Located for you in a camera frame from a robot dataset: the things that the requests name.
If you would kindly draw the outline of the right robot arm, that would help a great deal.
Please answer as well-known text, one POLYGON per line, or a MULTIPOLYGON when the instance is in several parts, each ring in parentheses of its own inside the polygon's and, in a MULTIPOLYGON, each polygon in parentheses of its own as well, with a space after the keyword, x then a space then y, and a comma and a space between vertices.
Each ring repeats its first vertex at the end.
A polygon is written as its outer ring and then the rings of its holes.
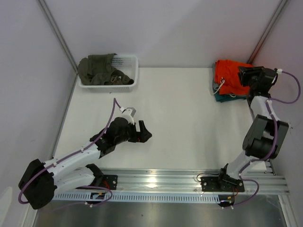
POLYGON ((249 87, 247 101, 254 120, 242 144, 242 152, 220 170, 216 185, 220 191, 244 190, 243 176, 256 164, 277 157, 289 125, 281 121, 272 106, 270 89, 277 82, 281 69, 239 67, 240 84, 249 87))

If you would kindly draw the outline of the orange shorts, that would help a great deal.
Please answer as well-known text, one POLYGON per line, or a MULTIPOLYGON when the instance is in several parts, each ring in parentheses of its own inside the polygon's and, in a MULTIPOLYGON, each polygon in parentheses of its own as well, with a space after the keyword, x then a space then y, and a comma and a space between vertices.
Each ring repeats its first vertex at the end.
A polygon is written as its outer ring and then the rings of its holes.
POLYGON ((249 92, 248 87, 243 87, 238 76, 238 67, 252 68, 253 65, 232 60, 218 60, 215 63, 214 81, 223 85, 219 89, 220 95, 246 96, 249 92))

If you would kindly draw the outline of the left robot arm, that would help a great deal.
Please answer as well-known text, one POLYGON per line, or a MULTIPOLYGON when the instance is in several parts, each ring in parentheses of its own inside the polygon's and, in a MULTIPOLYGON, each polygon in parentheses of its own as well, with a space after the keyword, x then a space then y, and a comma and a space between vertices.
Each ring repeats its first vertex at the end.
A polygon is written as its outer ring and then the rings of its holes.
POLYGON ((103 183, 103 173, 93 163, 95 160, 111 153, 123 142, 145 143, 151 137, 142 120, 132 123, 117 117, 80 149, 45 162, 31 161, 18 184, 18 201, 38 210, 62 192, 77 188, 98 189, 103 183))

